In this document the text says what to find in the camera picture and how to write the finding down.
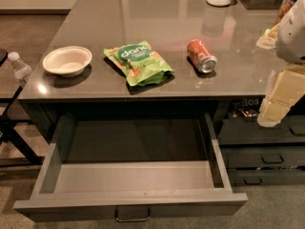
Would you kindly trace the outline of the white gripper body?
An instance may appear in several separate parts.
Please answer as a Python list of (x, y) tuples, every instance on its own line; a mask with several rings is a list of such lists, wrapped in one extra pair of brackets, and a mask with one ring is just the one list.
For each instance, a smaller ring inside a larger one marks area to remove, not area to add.
[(287, 62), (305, 64), (305, 0), (297, 0), (281, 19), (275, 50)]

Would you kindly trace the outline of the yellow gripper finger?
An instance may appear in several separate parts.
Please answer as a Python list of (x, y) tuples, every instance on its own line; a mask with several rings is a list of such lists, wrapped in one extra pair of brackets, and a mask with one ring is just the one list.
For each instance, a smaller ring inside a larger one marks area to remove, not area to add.
[(305, 67), (291, 65), (277, 77), (271, 100), (292, 107), (305, 94)]
[(281, 122), (289, 111), (290, 106), (288, 104), (264, 98), (259, 109), (257, 123), (262, 127), (274, 127)]

